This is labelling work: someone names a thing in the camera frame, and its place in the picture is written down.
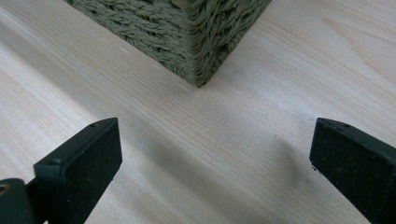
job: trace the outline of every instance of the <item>green woven basket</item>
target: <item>green woven basket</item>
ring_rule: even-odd
[[[191,85],[204,85],[271,0],[65,0]]]

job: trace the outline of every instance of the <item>wood grain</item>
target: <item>wood grain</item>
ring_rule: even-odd
[[[396,147],[395,11],[274,0],[196,89],[62,0],[0,0],[0,179],[118,117],[87,223],[368,223],[308,155],[318,117]]]

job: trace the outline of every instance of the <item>woven box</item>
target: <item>woven box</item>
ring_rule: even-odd
[[[271,0],[65,0],[200,87]]]

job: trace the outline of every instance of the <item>textured black plastic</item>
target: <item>textured black plastic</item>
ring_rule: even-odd
[[[49,223],[84,223],[120,169],[117,119],[95,122],[35,164],[55,213]]]
[[[35,224],[35,217],[22,180],[0,181],[0,205],[0,223]]]
[[[318,119],[309,159],[372,223],[396,223],[396,148],[348,124]]]

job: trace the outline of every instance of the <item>wooden surface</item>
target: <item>wooden surface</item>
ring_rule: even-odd
[[[368,223],[308,155],[318,117],[396,147],[395,11],[274,0],[196,89],[62,0],[0,0],[0,179],[118,117],[88,223]]]

